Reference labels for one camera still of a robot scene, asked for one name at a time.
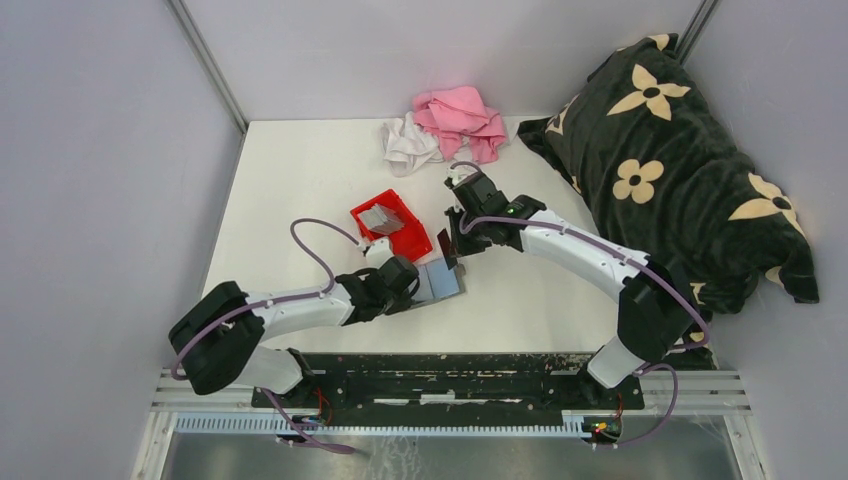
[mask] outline pile of cloth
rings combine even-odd
[[[491,163],[498,159],[498,147],[508,143],[500,113],[484,105],[474,87],[424,92],[412,100],[412,108],[380,130],[383,158],[395,176],[428,162]]]

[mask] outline gray floor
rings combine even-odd
[[[655,419],[625,419],[625,438]],[[617,451],[576,439],[338,437],[355,455],[289,448],[264,435],[178,434],[167,479],[741,479],[721,418],[674,419],[654,438]]]

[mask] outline robotic arm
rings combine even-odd
[[[379,269],[339,275],[324,290],[249,293],[236,282],[224,282],[171,329],[168,339],[182,357],[185,377],[198,395],[217,392],[231,383],[306,395],[310,382],[302,381],[312,372],[300,353],[259,344],[297,330],[369,322],[378,315],[406,310],[417,281],[415,266],[404,257],[393,256]],[[228,312],[237,314],[221,322]]]
[[[445,185],[459,208],[448,209],[451,253],[467,256],[492,245],[550,260],[588,280],[619,304],[616,335],[581,370],[605,389],[613,388],[647,363],[665,357],[692,323],[689,312],[649,273],[659,275],[694,305],[682,266],[660,264],[581,230],[526,195],[509,201],[482,172]]]

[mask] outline white cloth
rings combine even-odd
[[[444,162],[439,152],[439,139],[427,133],[412,120],[412,112],[404,118],[393,118],[380,128],[383,159],[396,177],[405,177],[425,163]]]

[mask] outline pillow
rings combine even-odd
[[[738,312],[761,273],[796,302],[818,302],[792,202],[710,115],[676,42],[656,35],[615,52],[519,137],[583,197],[601,236],[682,259],[702,308]]]

